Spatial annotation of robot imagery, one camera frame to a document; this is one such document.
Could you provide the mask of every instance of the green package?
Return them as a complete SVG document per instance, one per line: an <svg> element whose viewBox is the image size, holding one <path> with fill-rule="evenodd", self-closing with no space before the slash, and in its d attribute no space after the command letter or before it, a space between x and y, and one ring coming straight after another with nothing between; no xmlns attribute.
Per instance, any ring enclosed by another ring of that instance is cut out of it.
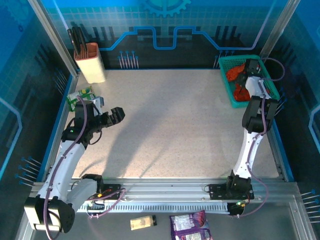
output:
<svg viewBox="0 0 320 240"><path fill-rule="evenodd" d="M96 96L91 86L88 86L80 91L69 94L66 97L66 101L69 104L69 109L74 112L76 109L77 96L80 96L83 100L93 100Z"/></svg>

